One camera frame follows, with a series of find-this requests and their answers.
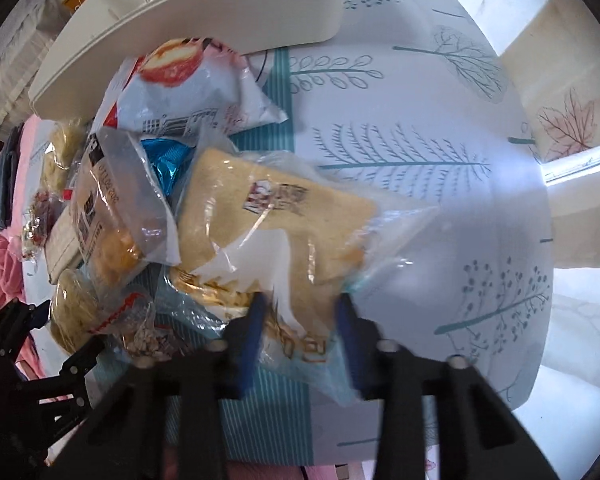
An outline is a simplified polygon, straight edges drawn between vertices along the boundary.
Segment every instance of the table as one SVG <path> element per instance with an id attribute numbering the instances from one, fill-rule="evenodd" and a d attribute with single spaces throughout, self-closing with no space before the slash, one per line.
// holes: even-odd
<path id="1" fill-rule="evenodd" d="M 457 0 L 345 0 L 321 44 L 251 57 L 290 120 L 234 136 L 440 205 L 399 265 L 355 297 L 363 316 L 421 356 L 467 355 L 510 407 L 528 397 L 549 321 L 553 263 L 546 188 L 526 117 L 496 55 Z M 193 334 L 187 335 L 196 340 Z M 105 388 L 123 365 L 105 356 Z M 435 443 L 427 401 L 427 443 Z M 258 370 L 222 406 L 228 456 L 279 464 L 375 456 L 380 406 L 341 407 Z"/>

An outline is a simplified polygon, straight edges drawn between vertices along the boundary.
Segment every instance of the white container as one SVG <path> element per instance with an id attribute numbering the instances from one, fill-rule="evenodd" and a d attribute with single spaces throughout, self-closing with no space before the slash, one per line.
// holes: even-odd
<path id="1" fill-rule="evenodd" d="M 43 119 L 93 117 L 125 57 L 171 38 L 218 38 L 242 54 L 332 38 L 344 0 L 86 0 L 29 89 Z"/>

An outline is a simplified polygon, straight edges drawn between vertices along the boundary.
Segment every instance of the blue foil wrapper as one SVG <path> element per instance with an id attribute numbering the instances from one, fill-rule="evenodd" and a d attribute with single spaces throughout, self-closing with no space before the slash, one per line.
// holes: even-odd
<path id="1" fill-rule="evenodd" d="M 193 148 L 173 139 L 145 139 L 141 141 L 158 183 L 166 196 L 191 161 Z"/>

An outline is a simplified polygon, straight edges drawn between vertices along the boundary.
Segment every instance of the metal screw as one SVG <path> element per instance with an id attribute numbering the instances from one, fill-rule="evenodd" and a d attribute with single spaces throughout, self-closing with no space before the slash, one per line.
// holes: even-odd
<path id="1" fill-rule="evenodd" d="M 229 348 L 229 343 L 224 339 L 213 339 L 206 344 L 206 349 L 210 352 L 224 352 Z"/>
<path id="2" fill-rule="evenodd" d="M 376 345 L 379 351 L 385 354 L 392 354 L 400 349 L 400 345 L 393 339 L 381 339 Z"/>
<path id="3" fill-rule="evenodd" d="M 155 361 L 151 357 L 143 355 L 135 359 L 134 364 L 138 368 L 151 368 L 154 366 Z"/>
<path id="4" fill-rule="evenodd" d="M 446 362 L 452 368 L 456 370 L 465 370 L 470 366 L 469 361 L 467 361 L 462 355 L 452 355 Z"/>

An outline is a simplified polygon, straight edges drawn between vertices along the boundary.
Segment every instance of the packaged food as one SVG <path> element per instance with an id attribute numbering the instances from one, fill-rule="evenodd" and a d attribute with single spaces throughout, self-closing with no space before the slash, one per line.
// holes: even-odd
<path id="1" fill-rule="evenodd" d="M 243 316 L 251 293 L 269 293 L 262 361 L 334 396 L 328 377 L 345 376 L 331 352 L 336 298 L 390 263 L 437 208 L 327 178 L 288 152 L 237 154 L 209 139 L 178 206 L 182 260 L 166 279 L 211 314 L 194 313 L 207 335 Z"/>
<path id="2" fill-rule="evenodd" d="M 173 139 L 145 139 L 142 147 L 158 179 L 158 184 L 168 197 L 178 179 L 191 162 L 192 148 Z"/>
<path id="3" fill-rule="evenodd" d="M 49 329 L 55 342 L 73 354 L 91 337 L 98 313 L 98 300 L 89 280 L 79 270 L 63 270 L 51 298 Z"/>
<path id="4" fill-rule="evenodd" d="M 148 262 L 180 262 L 176 225 L 139 142 L 103 128 L 80 164 L 70 216 L 82 259 L 104 300 Z"/>
<path id="5" fill-rule="evenodd" d="M 91 332 L 112 335 L 129 357 L 166 361 L 187 351 L 170 327 L 156 325 L 154 302 L 142 287 L 125 287 L 114 304 L 110 316 Z"/>
<path id="6" fill-rule="evenodd" d="M 58 122 L 49 135 L 40 186 L 61 199 L 76 153 L 84 146 L 87 126 L 81 120 Z"/>
<path id="7" fill-rule="evenodd" d="M 22 225 L 22 259 L 33 260 L 42 251 L 59 212 L 58 199 L 39 189 L 27 210 Z"/>
<path id="8" fill-rule="evenodd" d="M 262 93 L 243 56 L 216 40 L 186 38 L 125 60 L 94 130 L 104 124 L 195 146 L 202 123 L 229 135 L 286 119 Z"/>

